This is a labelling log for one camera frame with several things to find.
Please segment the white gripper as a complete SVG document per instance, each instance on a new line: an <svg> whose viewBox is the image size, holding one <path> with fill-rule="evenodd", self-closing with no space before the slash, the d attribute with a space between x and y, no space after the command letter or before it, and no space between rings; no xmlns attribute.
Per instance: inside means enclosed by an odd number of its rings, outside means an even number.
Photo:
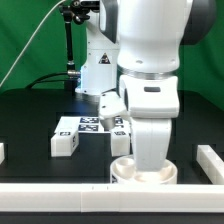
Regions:
<svg viewBox="0 0 224 224"><path fill-rule="evenodd" d="M164 165L172 130L179 114L178 78L147 80L122 75L119 95L127 108L136 169L156 172Z"/></svg>

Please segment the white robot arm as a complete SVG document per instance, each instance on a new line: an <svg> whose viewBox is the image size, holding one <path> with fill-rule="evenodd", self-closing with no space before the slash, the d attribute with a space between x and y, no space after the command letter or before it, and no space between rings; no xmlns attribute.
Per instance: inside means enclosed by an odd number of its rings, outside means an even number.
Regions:
<svg viewBox="0 0 224 224"><path fill-rule="evenodd" d="M81 0L87 10L87 61L80 92L100 98L99 115L130 122L136 168L159 171L179 114L179 46L199 42L216 18L216 0Z"/></svg>

